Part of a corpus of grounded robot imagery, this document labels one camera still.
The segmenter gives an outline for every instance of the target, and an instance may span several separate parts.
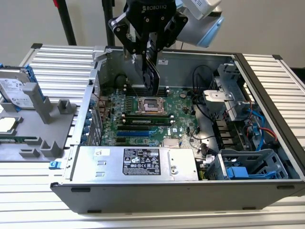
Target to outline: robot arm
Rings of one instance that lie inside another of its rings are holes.
[[[152,95],[157,94],[160,81],[157,53],[175,42],[187,21],[176,10],[175,0],[127,0],[124,13],[109,21],[113,33],[133,54],[136,71]],[[131,36],[132,28],[135,37]]]
[[[156,70],[158,52],[170,47],[177,38],[183,42],[208,46],[205,37],[205,41],[195,42],[197,37],[202,40],[202,32],[210,34],[208,44],[214,38],[211,34],[215,35],[215,29],[212,28],[221,23],[218,17],[207,20],[207,16],[220,1],[183,0],[182,7],[178,0],[126,0],[124,13],[109,21],[112,32],[132,54],[135,69],[152,95],[158,93],[160,82]]]

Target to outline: white label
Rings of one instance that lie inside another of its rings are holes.
[[[96,149],[94,156],[110,156],[110,149]]]
[[[16,142],[14,139],[0,139],[0,142]]]
[[[168,60],[158,60],[158,64],[160,64],[160,65],[168,65]]]
[[[4,78],[0,79],[0,84],[12,104],[20,108],[33,108],[30,97],[22,91],[23,83],[21,81]]]
[[[150,120],[133,120],[132,123],[151,123]]]

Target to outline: slotted aluminum surface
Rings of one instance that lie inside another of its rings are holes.
[[[76,60],[85,62],[91,58],[92,48],[43,46],[35,55],[32,65],[39,82],[50,86],[53,82],[73,84],[74,79],[85,81],[86,70],[74,69],[69,72],[56,65]],[[54,59],[65,59],[66,62]],[[66,87],[75,92],[74,87]],[[52,89],[44,88],[44,93]],[[53,88],[54,99],[63,94],[64,89]],[[49,163],[0,163],[0,228],[264,228],[303,229],[305,228],[305,197],[282,199],[262,210],[228,212],[175,212],[141,214],[76,214],[68,209],[50,190],[50,183],[58,180],[61,170],[48,170]]]
[[[244,54],[244,57],[305,149],[305,85],[283,60],[271,55]]]
[[[94,68],[93,47],[43,45],[33,57],[39,86],[51,102],[69,99],[81,105],[90,71]]]

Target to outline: red cable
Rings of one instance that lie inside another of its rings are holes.
[[[54,2],[55,7],[59,8],[57,0],[53,0],[53,2]]]
[[[231,111],[235,106],[232,106],[225,114],[223,117],[223,120],[227,117],[227,115],[229,114],[229,111]]]
[[[276,136],[276,134],[272,130],[270,130],[268,128],[264,128],[264,127],[260,127],[259,129],[265,130],[265,131],[271,133],[275,137],[275,141],[277,141],[277,136]]]

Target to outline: blue tab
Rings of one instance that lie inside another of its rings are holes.
[[[61,162],[59,161],[51,161],[49,164],[49,169],[60,169],[61,168]]]

